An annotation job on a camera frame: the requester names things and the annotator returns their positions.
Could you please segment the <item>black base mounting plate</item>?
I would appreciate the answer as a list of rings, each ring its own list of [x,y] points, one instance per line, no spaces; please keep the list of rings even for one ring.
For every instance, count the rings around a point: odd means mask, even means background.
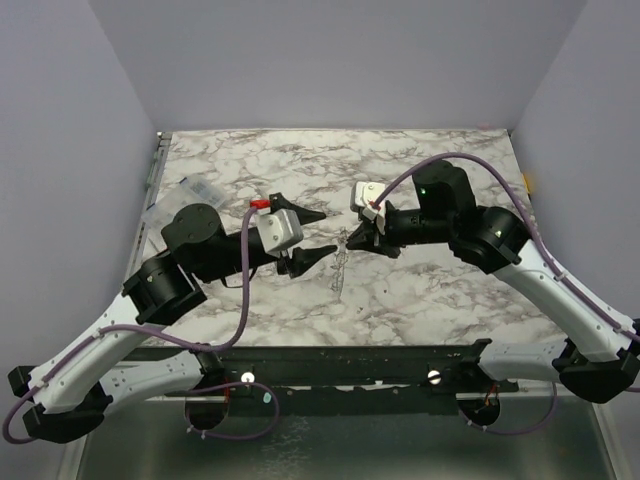
[[[459,394],[518,389],[481,371],[486,345],[234,347],[205,362],[211,371],[198,386],[236,382],[250,372],[273,391],[283,415],[454,415]]]

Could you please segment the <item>silver metal keyring holder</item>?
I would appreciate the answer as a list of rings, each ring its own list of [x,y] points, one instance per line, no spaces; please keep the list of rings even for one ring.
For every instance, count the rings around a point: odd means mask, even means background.
[[[349,232],[346,228],[342,228],[338,235],[337,250],[334,255],[334,260],[331,265],[331,291],[335,294],[337,299],[341,298],[344,287],[345,265],[348,261],[348,253],[346,243],[349,237]]]

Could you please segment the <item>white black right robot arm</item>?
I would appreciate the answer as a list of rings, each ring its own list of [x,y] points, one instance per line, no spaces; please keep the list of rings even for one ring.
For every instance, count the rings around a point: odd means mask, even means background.
[[[481,391],[493,381],[537,380],[603,404],[630,389],[639,375],[638,321],[608,305],[551,256],[521,202],[514,211],[477,204],[453,157],[439,154],[403,173],[419,202],[413,210],[388,201],[398,180],[356,182],[350,208],[360,224],[348,249],[397,258],[407,246],[445,244],[462,262],[518,291],[565,333],[560,342],[484,344],[459,367],[469,390]]]

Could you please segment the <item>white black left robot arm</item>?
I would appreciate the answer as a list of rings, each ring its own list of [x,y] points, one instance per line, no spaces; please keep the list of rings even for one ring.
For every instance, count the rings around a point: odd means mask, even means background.
[[[277,193],[251,201],[240,230],[229,234],[214,206],[182,207],[161,230],[165,249],[141,264],[91,326],[43,364],[10,371],[17,402],[3,421],[4,439],[66,444],[128,403],[192,389],[214,392],[221,371],[209,361],[244,334],[255,272],[274,263],[296,278],[333,253],[333,245],[299,245],[304,226],[326,217]],[[167,333],[206,301],[203,285],[235,274],[242,278],[242,303],[228,340],[212,345]]]

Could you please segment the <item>clear plastic screw organizer box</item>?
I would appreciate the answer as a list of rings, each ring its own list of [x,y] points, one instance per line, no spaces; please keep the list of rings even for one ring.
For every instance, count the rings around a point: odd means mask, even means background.
[[[159,200],[151,204],[142,220],[149,229],[149,238],[156,244],[162,241],[161,230],[174,216],[190,204],[204,203],[219,208],[228,199],[227,193],[199,174],[191,174],[180,180]]]

